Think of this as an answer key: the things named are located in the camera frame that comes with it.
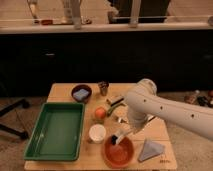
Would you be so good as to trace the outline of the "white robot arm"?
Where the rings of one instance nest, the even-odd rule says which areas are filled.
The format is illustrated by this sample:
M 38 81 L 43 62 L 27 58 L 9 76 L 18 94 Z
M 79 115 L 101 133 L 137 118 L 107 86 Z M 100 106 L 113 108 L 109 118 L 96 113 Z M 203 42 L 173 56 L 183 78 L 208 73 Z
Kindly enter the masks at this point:
M 170 121 L 186 130 L 213 141 L 213 109 L 168 100 L 157 95 L 157 86 L 150 79 L 142 79 L 124 96 L 128 106 L 130 128 L 122 131 L 119 141 L 128 133 L 141 131 L 148 123 L 148 115 Z

